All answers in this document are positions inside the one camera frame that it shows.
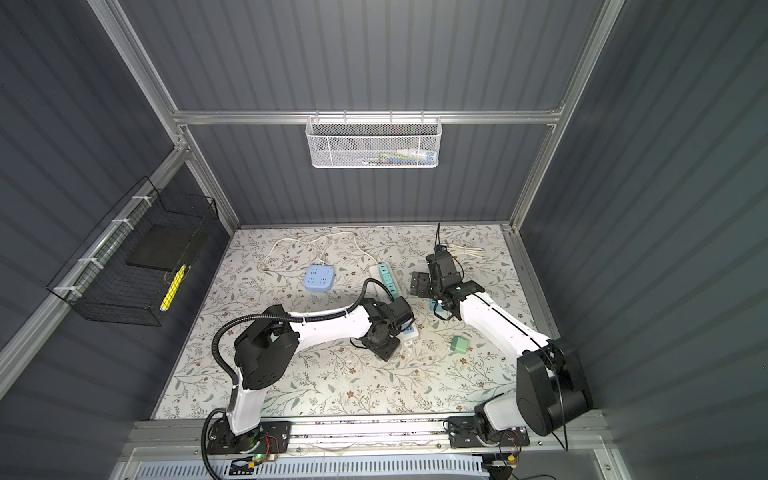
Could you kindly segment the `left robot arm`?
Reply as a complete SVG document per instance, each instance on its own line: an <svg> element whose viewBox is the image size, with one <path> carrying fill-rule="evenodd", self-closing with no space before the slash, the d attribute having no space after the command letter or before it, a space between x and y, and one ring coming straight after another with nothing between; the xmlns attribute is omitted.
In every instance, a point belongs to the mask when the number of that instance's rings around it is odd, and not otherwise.
<svg viewBox="0 0 768 480"><path fill-rule="evenodd" d="M355 338L387 361L399 347L397 336L413 320L402 297L388 303L362 297L348 307L314 313L288 313L275 305L228 322L214 335L211 350L233 383L226 409L230 431L243 435L260 425L267 389L285 374L296 353Z"/></svg>

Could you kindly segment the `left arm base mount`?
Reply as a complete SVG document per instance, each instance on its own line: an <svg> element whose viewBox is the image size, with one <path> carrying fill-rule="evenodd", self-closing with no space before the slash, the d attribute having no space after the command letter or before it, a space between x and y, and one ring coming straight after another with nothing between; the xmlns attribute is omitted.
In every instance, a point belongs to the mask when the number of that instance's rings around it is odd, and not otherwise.
<svg viewBox="0 0 768 480"><path fill-rule="evenodd" d="M267 421L235 435L225 419L218 419L205 436L206 452L212 455L282 454L287 451L292 426L289 421Z"/></svg>

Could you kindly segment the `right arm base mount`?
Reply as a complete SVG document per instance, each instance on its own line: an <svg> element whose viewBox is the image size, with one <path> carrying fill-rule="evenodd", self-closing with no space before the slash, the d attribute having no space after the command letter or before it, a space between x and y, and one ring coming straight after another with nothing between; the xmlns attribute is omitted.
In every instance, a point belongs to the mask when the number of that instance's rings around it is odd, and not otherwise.
<svg viewBox="0 0 768 480"><path fill-rule="evenodd" d="M451 416L443 421L450 446L454 449L480 447L522 448L530 445L525 427L496 430L475 416Z"/></svg>

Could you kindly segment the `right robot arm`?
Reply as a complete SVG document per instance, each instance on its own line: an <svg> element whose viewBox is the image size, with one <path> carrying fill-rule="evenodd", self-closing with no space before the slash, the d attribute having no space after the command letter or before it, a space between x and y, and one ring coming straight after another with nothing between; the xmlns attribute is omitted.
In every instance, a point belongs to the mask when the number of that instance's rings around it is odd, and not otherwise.
<svg viewBox="0 0 768 480"><path fill-rule="evenodd" d="M443 244L426 256L428 271L412 274L411 293L435 302L433 315L458 320L516 362L516 387L475 408L480 435L526 426L547 436L594 407L593 396L575 347L551 339L504 310L475 281L465 280Z"/></svg>

